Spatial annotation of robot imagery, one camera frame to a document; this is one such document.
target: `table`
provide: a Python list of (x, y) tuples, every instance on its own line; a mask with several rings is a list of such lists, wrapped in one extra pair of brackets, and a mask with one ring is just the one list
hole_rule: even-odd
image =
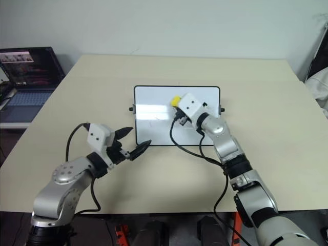
[[(32, 211), (81, 122), (134, 126), (135, 85), (220, 86), (223, 113), (280, 210), (328, 207), (328, 121), (285, 60), (84, 55), (47, 100), (0, 169), (0, 210)], [(70, 159), (90, 153), (79, 130)], [(135, 133), (122, 139), (135, 147)], [(205, 155), (215, 158), (213, 147)], [(101, 213), (210, 212), (222, 170), (177, 147), (150, 147), (95, 183)], [(235, 211), (229, 187), (218, 211)], [(94, 208), (89, 189), (77, 211)]]

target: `white wall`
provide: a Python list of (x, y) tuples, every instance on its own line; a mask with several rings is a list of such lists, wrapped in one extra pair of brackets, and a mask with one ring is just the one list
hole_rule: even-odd
[(328, 0), (0, 0), (0, 47), (81, 54), (286, 58), (303, 78)]

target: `yellow marker cap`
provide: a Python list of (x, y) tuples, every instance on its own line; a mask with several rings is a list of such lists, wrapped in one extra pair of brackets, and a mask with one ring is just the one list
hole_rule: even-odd
[(172, 105), (173, 107), (178, 107), (178, 103), (180, 102), (180, 100), (181, 100), (181, 97), (179, 97), (179, 96), (175, 96), (175, 97), (173, 98), (173, 100), (171, 101), (171, 105)]

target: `floor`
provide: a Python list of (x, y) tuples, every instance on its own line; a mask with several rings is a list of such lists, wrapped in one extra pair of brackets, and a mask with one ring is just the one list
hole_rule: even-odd
[[(5, 155), (8, 155), (15, 146), (22, 131), (1, 130), (0, 146)], [(5, 158), (0, 154), (0, 166)], [(78, 216), (72, 221), (76, 236), (72, 237), (72, 245), (111, 245), (110, 236), (106, 229), (106, 222), (109, 225), (111, 234), (116, 241), (114, 226), (119, 223), (129, 225), (131, 229), (130, 241), (133, 241), (136, 233), (150, 221), (159, 220), (169, 227), (170, 245), (172, 246), (199, 246), (197, 238), (196, 224), (205, 215), (210, 214), (140, 214), (140, 215), (103, 215), (98, 216)], [(232, 223), (231, 214), (220, 213), (226, 221)], [(320, 234), (322, 227), (328, 227), (328, 210), (298, 211), (283, 213), (295, 222), (305, 233), (307, 233), (319, 246), (327, 246)], [(0, 245), (13, 246), (24, 245), (30, 228), (31, 213), (0, 212)], [(253, 228), (242, 227), (242, 235), (252, 246), (257, 246), (255, 232)], [(227, 239), (231, 242), (231, 231), (227, 230)]]

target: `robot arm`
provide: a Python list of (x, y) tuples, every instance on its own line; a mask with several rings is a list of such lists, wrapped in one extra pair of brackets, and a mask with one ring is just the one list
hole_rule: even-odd
[(132, 128), (113, 131), (105, 125), (89, 124), (87, 142), (92, 153), (68, 161), (55, 169), (50, 182), (37, 195), (32, 213), (32, 228), (26, 245), (64, 245), (70, 222), (82, 192), (96, 178), (107, 174), (125, 159), (134, 160), (149, 146), (150, 140), (134, 151), (121, 148), (119, 139)]
[(259, 245), (316, 245), (293, 222), (278, 215), (276, 201), (256, 170), (247, 160), (238, 141), (230, 134), (222, 117), (210, 115), (207, 104), (192, 94), (175, 97), (171, 102), (184, 125), (189, 120), (197, 132), (212, 141), (222, 168), (230, 178), (237, 210), (243, 223), (254, 227)]

